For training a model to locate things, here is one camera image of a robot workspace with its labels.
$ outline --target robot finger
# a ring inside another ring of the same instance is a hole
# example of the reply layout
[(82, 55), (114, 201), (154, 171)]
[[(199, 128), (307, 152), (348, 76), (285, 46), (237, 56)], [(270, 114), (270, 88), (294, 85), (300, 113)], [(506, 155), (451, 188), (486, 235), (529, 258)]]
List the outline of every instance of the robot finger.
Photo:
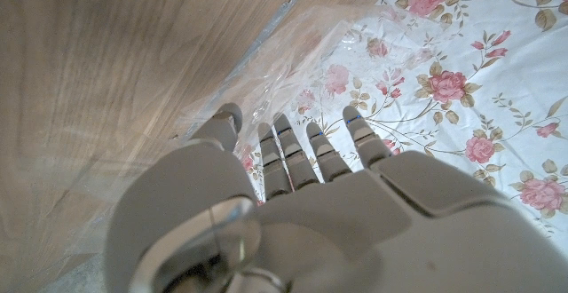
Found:
[(234, 103), (221, 106), (217, 112), (208, 119), (192, 135), (192, 140), (212, 141), (220, 145), (225, 151), (233, 151), (237, 144), (238, 133), (242, 127), (242, 112)]
[(368, 168), (371, 164), (391, 156), (390, 149), (384, 145), (381, 138), (369, 127), (355, 107), (345, 107), (343, 119), (355, 142), (355, 148), (363, 167)]
[(290, 179), (286, 173), (284, 162), (280, 157), (280, 150), (276, 145), (272, 128), (268, 123), (258, 126), (260, 139), (260, 152), (263, 159), (264, 194), (269, 201), (274, 196), (292, 192)]
[(305, 152), (300, 147), (296, 135), (292, 131), (290, 122), (285, 115), (276, 115), (274, 129), (276, 129), (278, 133), (278, 140), (280, 141), (280, 146), (284, 153), (288, 174), (295, 190), (299, 190), (312, 183), (319, 183), (320, 181), (313, 171), (312, 165), (305, 155)]
[(331, 182), (334, 178), (351, 173), (347, 163), (329, 143), (318, 124), (309, 123), (306, 132), (325, 182)]

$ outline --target wooden panel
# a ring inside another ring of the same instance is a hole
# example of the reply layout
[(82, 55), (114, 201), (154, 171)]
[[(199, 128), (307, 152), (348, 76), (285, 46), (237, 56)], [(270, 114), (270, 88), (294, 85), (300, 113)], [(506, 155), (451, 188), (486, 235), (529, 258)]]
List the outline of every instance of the wooden panel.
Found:
[[(83, 226), (175, 147), (184, 107), (286, 1), (0, 0), (0, 291), (76, 260)], [(374, 2), (299, 0), (292, 14)]]

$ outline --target floral fabric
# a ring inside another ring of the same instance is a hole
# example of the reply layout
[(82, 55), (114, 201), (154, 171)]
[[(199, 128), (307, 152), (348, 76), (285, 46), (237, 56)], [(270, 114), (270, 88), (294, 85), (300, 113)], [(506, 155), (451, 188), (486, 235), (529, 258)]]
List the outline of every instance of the floral fabric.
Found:
[[(379, 4), (444, 23), (447, 36), (426, 33), (420, 63), (390, 65), (398, 48), (384, 30), (354, 26), (343, 40), (349, 46), (334, 50), (320, 79), (291, 103), (296, 135), (318, 123), (358, 170), (341, 117), (355, 106), (393, 154), (418, 150), (494, 186), (568, 255), (568, 0)], [(423, 28), (419, 19), (405, 23), (409, 32)], [(251, 150), (243, 165), (260, 183), (259, 155)]]

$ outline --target robotic hand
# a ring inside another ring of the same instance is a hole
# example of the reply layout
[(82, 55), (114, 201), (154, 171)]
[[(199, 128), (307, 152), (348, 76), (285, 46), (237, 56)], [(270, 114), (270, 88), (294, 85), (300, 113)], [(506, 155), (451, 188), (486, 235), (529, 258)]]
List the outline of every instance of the robotic hand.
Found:
[(426, 155), (391, 156), (353, 107), (343, 118), (365, 169), (351, 172), (310, 123), (325, 183), (284, 115), (276, 134), (259, 126), (257, 207), (233, 155), (241, 111), (222, 106), (118, 202), (108, 290), (565, 292), (568, 262), (507, 199)]

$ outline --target white fabric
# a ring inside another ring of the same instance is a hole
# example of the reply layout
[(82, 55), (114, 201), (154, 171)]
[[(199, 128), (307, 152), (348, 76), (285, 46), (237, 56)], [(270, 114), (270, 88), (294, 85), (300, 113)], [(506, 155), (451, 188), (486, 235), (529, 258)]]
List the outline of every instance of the white fabric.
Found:
[[(315, 121), (327, 125), (324, 131), (332, 144), (348, 164), (360, 169), (341, 117), (343, 107), (352, 103), (395, 153), (426, 152), (494, 185), (568, 254), (568, 140), (564, 138), (568, 132), (562, 125), (568, 115), (568, 102), (563, 101), (568, 95), (564, 55), (568, 19), (563, 13), (568, 3), (382, 0), (380, 4), (397, 4), (448, 22), (446, 36), (427, 35), (434, 37), (431, 43), (426, 36), (422, 39), (422, 47), (432, 50), (434, 58), (414, 48), (426, 63), (389, 65), (387, 60), (397, 48), (388, 30), (373, 29), (372, 21), (355, 26), (361, 31), (371, 25), (361, 33), (362, 39), (357, 32), (345, 36), (323, 61), (320, 81), (306, 86), (288, 110), (308, 154), (313, 157), (304, 138), (305, 125)], [(423, 28), (412, 21), (406, 27), (409, 32)], [(469, 85), (464, 86), (463, 79)], [(465, 93), (469, 96), (457, 99)], [(442, 107), (446, 99), (452, 105)], [(258, 150), (251, 152), (243, 163), (251, 178), (260, 182), (258, 156)], [(261, 186), (257, 191), (264, 198)]]

